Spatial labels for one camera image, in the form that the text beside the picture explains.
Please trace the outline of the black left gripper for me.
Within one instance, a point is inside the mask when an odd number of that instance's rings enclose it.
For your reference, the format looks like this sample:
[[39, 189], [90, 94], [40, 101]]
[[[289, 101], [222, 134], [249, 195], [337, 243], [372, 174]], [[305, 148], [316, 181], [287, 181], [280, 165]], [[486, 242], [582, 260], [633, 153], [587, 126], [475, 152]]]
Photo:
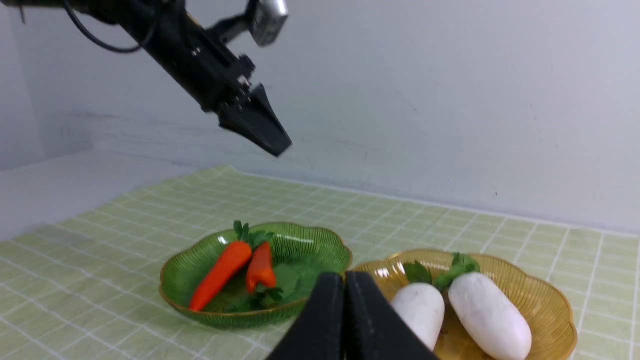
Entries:
[[245, 137], [273, 157], [292, 146], [264, 85], [251, 89], [252, 60], [234, 55], [185, 10], [163, 13], [145, 50], [204, 112], [217, 112], [221, 128]]

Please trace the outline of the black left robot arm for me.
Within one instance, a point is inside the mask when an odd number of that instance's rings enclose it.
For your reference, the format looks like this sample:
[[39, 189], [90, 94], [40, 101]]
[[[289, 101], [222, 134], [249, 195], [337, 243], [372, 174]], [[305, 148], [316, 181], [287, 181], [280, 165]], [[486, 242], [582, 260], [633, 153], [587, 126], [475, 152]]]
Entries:
[[[249, 0], [242, 13], [203, 27], [186, 11], [183, 0], [4, 0], [9, 8], [64, 9], [92, 43], [118, 54], [145, 50], [198, 103], [218, 118], [220, 128], [237, 133], [279, 157], [292, 144], [272, 109], [266, 89], [253, 85], [254, 62], [228, 47], [249, 32], [258, 47], [272, 45], [290, 14], [284, 0]], [[94, 36], [78, 14], [117, 25], [133, 39], [132, 47], [115, 47]]]

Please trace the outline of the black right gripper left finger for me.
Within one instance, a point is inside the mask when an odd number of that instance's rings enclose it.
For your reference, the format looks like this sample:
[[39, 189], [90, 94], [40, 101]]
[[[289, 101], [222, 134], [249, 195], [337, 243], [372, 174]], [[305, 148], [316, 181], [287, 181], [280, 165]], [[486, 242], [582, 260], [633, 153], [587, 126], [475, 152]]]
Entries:
[[345, 285], [338, 273], [321, 273], [299, 316], [268, 360], [342, 360]]

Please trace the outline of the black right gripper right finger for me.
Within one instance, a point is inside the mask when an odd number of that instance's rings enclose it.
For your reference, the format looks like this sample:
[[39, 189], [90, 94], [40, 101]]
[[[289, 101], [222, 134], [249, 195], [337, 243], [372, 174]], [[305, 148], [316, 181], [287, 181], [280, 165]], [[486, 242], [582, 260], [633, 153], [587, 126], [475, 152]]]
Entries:
[[438, 358], [400, 319], [367, 272], [345, 272], [343, 339], [346, 360]]

